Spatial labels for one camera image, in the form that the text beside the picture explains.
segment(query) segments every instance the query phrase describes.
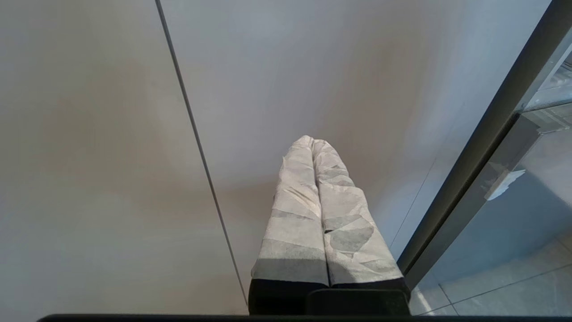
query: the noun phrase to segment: grout line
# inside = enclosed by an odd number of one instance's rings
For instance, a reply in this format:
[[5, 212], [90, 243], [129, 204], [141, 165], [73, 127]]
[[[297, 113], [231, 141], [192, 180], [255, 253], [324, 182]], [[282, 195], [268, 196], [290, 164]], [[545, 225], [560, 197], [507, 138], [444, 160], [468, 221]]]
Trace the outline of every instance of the grout line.
[[449, 301], [449, 305], [453, 308], [453, 311], [455, 311], [455, 314], [459, 315], [459, 312], [457, 312], [457, 309], [455, 309], [455, 307], [453, 306], [453, 303], [451, 302], [449, 295], [447, 295], [447, 293], [445, 292], [445, 289], [443, 289], [443, 286], [441, 285], [441, 283], [437, 283], [437, 285], [439, 285], [439, 288], [441, 289], [441, 291], [443, 291], [443, 294], [445, 294], [445, 297], [447, 298], [447, 301]]
[[235, 255], [232, 252], [231, 241], [228, 238], [227, 229], [224, 225], [223, 215], [220, 211], [219, 201], [216, 198], [215, 186], [213, 185], [212, 178], [210, 177], [209, 167], [206, 164], [205, 152], [202, 149], [201, 140], [198, 137], [197, 124], [194, 121], [193, 111], [190, 108], [189, 97], [186, 95], [185, 83], [183, 82], [183, 79], [182, 79], [181, 70], [179, 68], [179, 64], [177, 61], [177, 56], [175, 55], [175, 49], [173, 46], [173, 41], [171, 40], [171, 35], [169, 33], [169, 28], [167, 26], [165, 14], [163, 12], [163, 7], [161, 6], [161, 0], [155, 0], [155, 4], [157, 5], [157, 11], [159, 13], [159, 19], [161, 20], [161, 25], [163, 27], [163, 31], [165, 32], [165, 38], [167, 40], [167, 45], [169, 46], [169, 51], [171, 53], [171, 58], [173, 60], [173, 65], [175, 68], [175, 72], [177, 74], [178, 83], [179, 83], [179, 86], [181, 87], [182, 97], [185, 101], [186, 111], [189, 114], [190, 124], [193, 127], [194, 138], [197, 141], [198, 151], [201, 154], [202, 165], [205, 168], [206, 178], [207, 178], [207, 180], [209, 182], [209, 186], [210, 186], [210, 192], [213, 195], [214, 205], [216, 206], [216, 211], [219, 214], [219, 220], [220, 220], [221, 226], [223, 227], [224, 237], [227, 240], [228, 250], [231, 253], [232, 265], [234, 265], [234, 267], [235, 267], [236, 277], [239, 279], [240, 290], [243, 293], [244, 302], [247, 304], [247, 307], [248, 307], [248, 301], [247, 301], [246, 294], [244, 293], [243, 282], [240, 280], [239, 268], [236, 265]]
[[495, 289], [488, 290], [487, 292], [483, 292], [483, 293], [481, 293], [481, 294], [473, 295], [473, 296], [468, 297], [468, 298], [466, 298], [466, 299], [463, 299], [463, 300], [460, 300], [460, 301], [451, 303], [451, 305], [452, 305], [452, 304], [461, 303], [462, 301], [470, 300], [470, 299], [472, 299], [473, 297], [481, 296], [481, 295], [484, 295], [484, 294], [486, 294], [486, 293], [490, 293], [490, 292], [493, 292], [493, 291], [495, 291], [495, 290], [499, 290], [499, 289], [502, 289], [502, 288], [505, 288], [505, 287], [507, 287], [507, 286], [514, 285], [514, 284], [517, 284], [517, 283], [520, 283], [520, 282], [524, 282], [524, 281], [527, 281], [527, 280], [531, 280], [532, 278], [535, 278], [535, 277], [538, 277], [538, 276], [541, 276], [541, 275], [544, 275], [544, 274], [552, 273], [552, 272], [554, 272], [554, 271], [556, 271], [556, 270], [563, 269], [563, 268], [566, 268], [566, 267], [571, 267], [571, 266], [572, 266], [572, 264], [568, 264], [568, 265], [564, 265], [564, 266], [562, 266], [562, 267], [558, 267], [558, 268], [555, 268], [555, 269], [551, 269], [551, 270], [546, 271], [546, 272], [544, 272], [544, 273], [540, 273], [540, 274], [536, 274], [536, 275], [531, 276], [531, 277], [527, 277], [527, 278], [525, 278], [524, 280], [520, 280], [520, 281], [518, 281], [518, 282], [513, 282], [513, 283], [510, 283], [510, 284], [507, 284], [507, 285], [503, 285], [503, 286], [501, 286], [501, 287], [497, 287], [497, 288], [495, 288]]
[[445, 294], [445, 298], [447, 298], [447, 301], [449, 301], [449, 305], [453, 305], [453, 303], [452, 303], [451, 300], [449, 299], [449, 296], [447, 295], [447, 293], [445, 293], [445, 290], [444, 290], [443, 287], [441, 286], [441, 283], [437, 283], [437, 285], [438, 285], [439, 288], [441, 289], [441, 292], [443, 292], [443, 294]]

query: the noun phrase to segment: white wall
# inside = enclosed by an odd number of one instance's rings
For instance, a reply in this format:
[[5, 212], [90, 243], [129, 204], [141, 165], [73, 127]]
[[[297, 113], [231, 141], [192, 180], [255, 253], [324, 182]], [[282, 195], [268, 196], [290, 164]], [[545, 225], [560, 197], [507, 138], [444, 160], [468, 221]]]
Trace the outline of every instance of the white wall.
[[398, 255], [548, 3], [163, 1], [243, 284], [304, 134]]
[[0, 4], [0, 320], [245, 313], [153, 1]]

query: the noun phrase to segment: floor tile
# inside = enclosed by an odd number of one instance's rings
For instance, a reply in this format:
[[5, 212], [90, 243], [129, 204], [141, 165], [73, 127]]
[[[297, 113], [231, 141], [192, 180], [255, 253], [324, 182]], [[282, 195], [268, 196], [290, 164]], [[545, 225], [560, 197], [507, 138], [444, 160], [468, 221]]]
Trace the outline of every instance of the floor tile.
[[572, 266], [454, 304], [459, 315], [572, 315]]
[[429, 316], [433, 316], [433, 315], [457, 315], [457, 312], [455, 311], [455, 309], [453, 308], [452, 305], [448, 305], [444, 308], [436, 309], [434, 311], [427, 312], [427, 313], [424, 313], [421, 315], [429, 315]]
[[455, 303], [569, 264], [572, 264], [572, 253], [560, 242], [554, 241], [529, 256], [516, 258], [472, 276], [442, 283], [441, 286], [451, 302]]
[[423, 291], [415, 288], [413, 292], [411, 292], [409, 310], [411, 311], [411, 315], [419, 315], [450, 304], [447, 296], [445, 296], [445, 293], [443, 293], [438, 286], [424, 289]]

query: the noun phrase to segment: metal door frame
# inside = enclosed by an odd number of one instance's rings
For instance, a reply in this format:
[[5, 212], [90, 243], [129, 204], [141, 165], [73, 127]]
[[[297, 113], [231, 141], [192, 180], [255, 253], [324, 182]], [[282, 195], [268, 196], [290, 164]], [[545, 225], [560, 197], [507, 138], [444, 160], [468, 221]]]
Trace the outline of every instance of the metal door frame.
[[537, 124], [530, 120], [519, 122], [522, 129], [512, 133], [527, 134], [512, 138], [512, 144], [519, 145], [513, 148], [513, 155], [503, 155], [503, 149], [496, 153], [518, 113], [558, 67], [571, 44], [572, 1], [553, 0], [398, 259], [410, 288], [429, 272], [486, 201], [480, 191], [470, 188], [477, 179], [494, 179], [494, 175], [498, 178], [485, 167], [487, 162], [496, 159], [510, 168], [538, 139], [536, 130], [531, 131]]

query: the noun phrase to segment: glass door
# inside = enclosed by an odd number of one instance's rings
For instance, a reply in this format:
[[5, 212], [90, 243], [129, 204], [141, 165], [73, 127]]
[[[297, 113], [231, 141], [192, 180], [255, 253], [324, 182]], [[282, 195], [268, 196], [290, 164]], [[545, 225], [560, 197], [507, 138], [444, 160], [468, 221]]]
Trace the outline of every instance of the glass door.
[[571, 26], [553, 1], [399, 258], [412, 314], [572, 316]]

